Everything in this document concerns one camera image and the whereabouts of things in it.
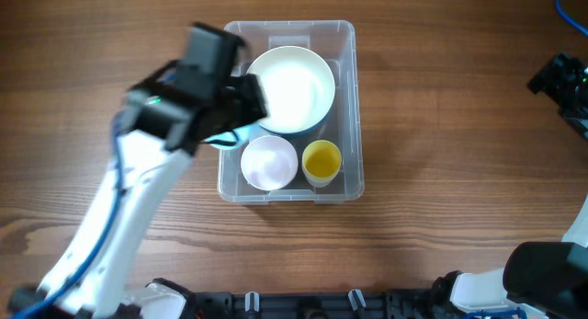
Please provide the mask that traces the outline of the light blue bowl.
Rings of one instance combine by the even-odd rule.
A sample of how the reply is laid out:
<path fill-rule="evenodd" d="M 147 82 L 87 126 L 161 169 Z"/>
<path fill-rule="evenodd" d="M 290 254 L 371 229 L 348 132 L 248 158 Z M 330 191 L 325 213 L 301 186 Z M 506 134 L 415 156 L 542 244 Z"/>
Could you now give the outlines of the light blue bowl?
<path fill-rule="evenodd" d="M 256 123 L 242 126 L 231 131 L 226 131 L 217 135 L 208 137 L 204 143 L 211 145 L 218 150 L 234 150 L 248 143 L 250 137 L 258 130 Z"/>

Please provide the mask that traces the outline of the cream white plate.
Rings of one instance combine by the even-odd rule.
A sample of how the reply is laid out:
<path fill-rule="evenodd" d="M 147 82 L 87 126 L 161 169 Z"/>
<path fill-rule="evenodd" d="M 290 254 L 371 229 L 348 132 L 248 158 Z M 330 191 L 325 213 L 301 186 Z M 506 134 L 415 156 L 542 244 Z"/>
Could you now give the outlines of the cream white plate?
<path fill-rule="evenodd" d="M 257 77 L 267 116 L 259 125 L 279 134 L 297 134 L 318 125 L 335 96 L 334 74 L 316 52 L 282 46 L 257 57 L 247 70 Z"/>

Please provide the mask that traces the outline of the pale pink bowl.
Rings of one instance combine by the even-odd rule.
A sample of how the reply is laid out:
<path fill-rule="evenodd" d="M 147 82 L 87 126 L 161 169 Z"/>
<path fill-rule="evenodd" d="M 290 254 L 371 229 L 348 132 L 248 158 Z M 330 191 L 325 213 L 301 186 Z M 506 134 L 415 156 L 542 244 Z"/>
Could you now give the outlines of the pale pink bowl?
<path fill-rule="evenodd" d="M 241 170 L 248 184 L 263 191 L 287 186 L 297 175 L 299 160 L 294 146 L 284 138 L 259 137 L 243 150 Z"/>

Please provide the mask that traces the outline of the yellow cup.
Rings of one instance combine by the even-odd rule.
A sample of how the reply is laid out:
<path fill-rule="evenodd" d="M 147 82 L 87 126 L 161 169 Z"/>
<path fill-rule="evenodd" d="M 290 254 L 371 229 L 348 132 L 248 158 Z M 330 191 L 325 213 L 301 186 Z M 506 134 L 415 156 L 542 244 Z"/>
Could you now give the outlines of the yellow cup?
<path fill-rule="evenodd" d="M 301 166 L 304 176 L 316 188 L 324 188 L 339 173 L 343 158 L 339 148 L 332 142 L 311 142 L 303 151 Z"/>

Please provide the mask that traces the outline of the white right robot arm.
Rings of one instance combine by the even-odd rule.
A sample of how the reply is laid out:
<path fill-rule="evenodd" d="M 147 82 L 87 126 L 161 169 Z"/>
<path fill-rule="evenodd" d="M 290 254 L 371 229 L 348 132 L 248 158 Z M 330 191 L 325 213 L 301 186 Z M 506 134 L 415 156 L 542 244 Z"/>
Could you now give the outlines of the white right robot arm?
<path fill-rule="evenodd" d="M 565 53 L 552 57 L 527 83 L 558 105 L 558 113 L 587 139 L 587 65 Z M 587 205 L 558 242 L 525 242 L 503 268 L 449 274 L 429 291 L 430 310 L 457 318 L 585 318 Z"/>

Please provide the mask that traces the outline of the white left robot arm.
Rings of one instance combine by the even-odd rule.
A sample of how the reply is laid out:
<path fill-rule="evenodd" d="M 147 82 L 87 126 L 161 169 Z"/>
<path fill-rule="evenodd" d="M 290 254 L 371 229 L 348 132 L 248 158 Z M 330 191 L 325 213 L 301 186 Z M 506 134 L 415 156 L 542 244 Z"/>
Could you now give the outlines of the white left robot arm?
<path fill-rule="evenodd" d="M 72 242 L 39 286 L 13 292 L 15 318 L 188 318 L 195 297 L 167 280 L 128 291 L 125 284 L 142 238 L 198 146 L 266 115 L 252 74 L 212 77 L 152 75 L 126 95 L 112 125 L 112 157 Z"/>

